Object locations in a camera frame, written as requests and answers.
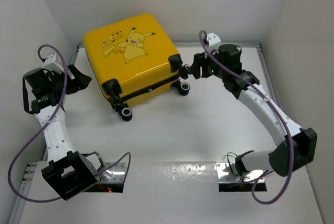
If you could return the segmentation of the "yellow suitcase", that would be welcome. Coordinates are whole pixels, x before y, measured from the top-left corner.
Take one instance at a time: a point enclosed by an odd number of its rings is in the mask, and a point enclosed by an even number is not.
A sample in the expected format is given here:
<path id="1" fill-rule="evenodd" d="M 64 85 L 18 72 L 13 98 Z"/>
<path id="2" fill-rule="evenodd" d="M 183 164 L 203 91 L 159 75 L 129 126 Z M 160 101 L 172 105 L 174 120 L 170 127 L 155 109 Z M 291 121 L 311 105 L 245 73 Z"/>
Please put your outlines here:
<path id="1" fill-rule="evenodd" d="M 83 44 L 103 96 L 123 121 L 133 118 L 136 104 L 170 89 L 190 91 L 189 66 L 151 14 L 88 31 Z"/>

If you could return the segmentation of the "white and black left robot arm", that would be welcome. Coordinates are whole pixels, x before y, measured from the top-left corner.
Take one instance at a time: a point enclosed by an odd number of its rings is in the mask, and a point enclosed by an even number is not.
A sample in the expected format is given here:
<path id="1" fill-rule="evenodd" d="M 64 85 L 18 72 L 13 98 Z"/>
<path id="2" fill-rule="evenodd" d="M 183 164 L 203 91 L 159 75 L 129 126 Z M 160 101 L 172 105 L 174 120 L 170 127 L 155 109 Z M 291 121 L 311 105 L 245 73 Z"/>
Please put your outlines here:
<path id="1" fill-rule="evenodd" d="M 70 77 L 58 60 L 56 53 L 51 54 L 42 67 L 24 74 L 22 93 L 24 110 L 33 114 L 43 128 L 48 165 L 42 169 L 42 176 L 67 201 L 98 184 L 98 173 L 106 164 L 96 151 L 82 154 L 71 143 L 61 100 L 87 88 L 91 78 L 74 65 L 68 66 L 73 73 Z"/>

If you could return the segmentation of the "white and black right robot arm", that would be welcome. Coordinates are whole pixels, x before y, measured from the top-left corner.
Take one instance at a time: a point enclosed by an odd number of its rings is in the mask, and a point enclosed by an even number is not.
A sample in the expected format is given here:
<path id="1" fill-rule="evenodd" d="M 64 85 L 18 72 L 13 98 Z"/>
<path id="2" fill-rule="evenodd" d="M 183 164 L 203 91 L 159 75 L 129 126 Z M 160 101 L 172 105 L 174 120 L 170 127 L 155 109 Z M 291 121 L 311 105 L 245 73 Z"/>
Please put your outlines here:
<path id="1" fill-rule="evenodd" d="M 259 79 L 242 68 L 242 49 L 223 44 L 214 33 L 200 31 L 204 52 L 194 55 L 187 69 L 195 79 L 216 76 L 227 91 L 244 104 L 264 126 L 276 146 L 271 151 L 247 151 L 236 156 L 234 170 L 243 176 L 253 170 L 273 171 L 286 177 L 314 160 L 317 133 L 287 116 L 266 94 Z"/>

